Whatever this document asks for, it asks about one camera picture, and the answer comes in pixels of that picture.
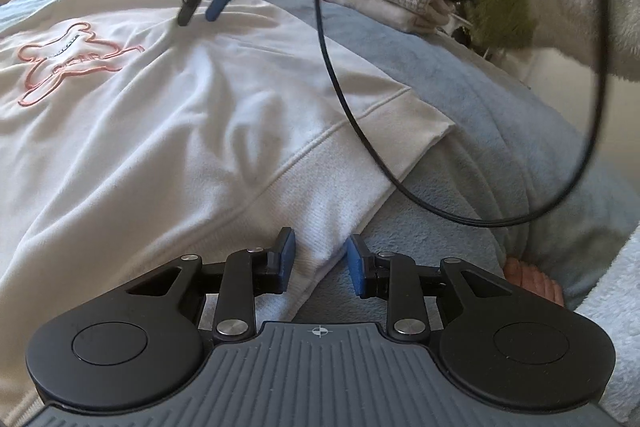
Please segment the person bare foot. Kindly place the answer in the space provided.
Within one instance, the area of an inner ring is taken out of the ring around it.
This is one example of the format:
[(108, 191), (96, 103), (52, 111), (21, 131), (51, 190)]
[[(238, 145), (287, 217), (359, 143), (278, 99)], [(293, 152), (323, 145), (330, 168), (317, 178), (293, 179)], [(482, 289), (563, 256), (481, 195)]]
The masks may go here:
[(564, 306), (561, 286), (533, 265), (515, 258), (508, 258), (503, 267), (503, 274), (510, 284), (530, 291), (558, 306)]

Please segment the white green fleece robe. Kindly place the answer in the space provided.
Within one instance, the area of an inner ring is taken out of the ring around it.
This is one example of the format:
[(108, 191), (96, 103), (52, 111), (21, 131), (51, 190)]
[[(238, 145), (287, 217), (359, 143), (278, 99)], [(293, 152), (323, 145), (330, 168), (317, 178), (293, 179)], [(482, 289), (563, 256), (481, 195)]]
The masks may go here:
[(640, 246), (635, 229), (577, 312), (596, 322), (614, 343), (616, 362), (602, 407), (624, 426), (639, 425)]

